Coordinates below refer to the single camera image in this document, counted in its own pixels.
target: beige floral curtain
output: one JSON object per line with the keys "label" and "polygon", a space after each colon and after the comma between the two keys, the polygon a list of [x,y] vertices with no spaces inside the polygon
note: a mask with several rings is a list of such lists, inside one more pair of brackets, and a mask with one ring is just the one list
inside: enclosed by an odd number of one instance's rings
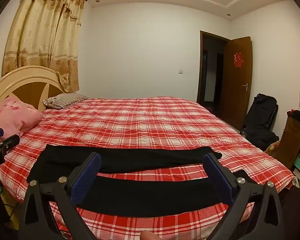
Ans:
{"label": "beige floral curtain", "polygon": [[26,66],[57,72],[66,92],[79,90],[77,41],[85,0],[22,0],[12,23],[2,76]]}

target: dresser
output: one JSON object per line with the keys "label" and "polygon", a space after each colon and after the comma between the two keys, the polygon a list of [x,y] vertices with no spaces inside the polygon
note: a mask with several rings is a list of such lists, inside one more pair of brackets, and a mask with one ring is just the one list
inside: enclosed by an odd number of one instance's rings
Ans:
{"label": "dresser", "polygon": [[293,170],[294,163],[300,153],[300,122],[289,116],[291,112],[287,114],[288,118],[278,151],[273,157],[288,169]]}

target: finger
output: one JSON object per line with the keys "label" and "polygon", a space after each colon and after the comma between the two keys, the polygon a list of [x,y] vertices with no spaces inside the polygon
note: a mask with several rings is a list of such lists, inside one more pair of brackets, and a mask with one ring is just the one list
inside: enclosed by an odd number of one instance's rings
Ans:
{"label": "finger", "polygon": [[162,240],[162,239],[150,231],[142,231],[140,234],[140,240]]}

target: bed headboard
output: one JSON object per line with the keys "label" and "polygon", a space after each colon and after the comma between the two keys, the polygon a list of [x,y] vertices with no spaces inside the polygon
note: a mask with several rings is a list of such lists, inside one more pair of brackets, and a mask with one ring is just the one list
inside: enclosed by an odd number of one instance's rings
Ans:
{"label": "bed headboard", "polygon": [[14,95],[39,111],[46,106],[43,100],[65,93],[57,74],[42,66],[24,66],[11,71],[0,79],[0,102]]}

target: door handle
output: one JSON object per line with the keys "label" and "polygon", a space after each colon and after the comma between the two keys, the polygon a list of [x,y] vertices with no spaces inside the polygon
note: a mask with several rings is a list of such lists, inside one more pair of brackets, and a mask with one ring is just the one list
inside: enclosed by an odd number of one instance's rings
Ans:
{"label": "door handle", "polygon": [[243,86],[246,87],[246,91],[248,91],[248,83]]}

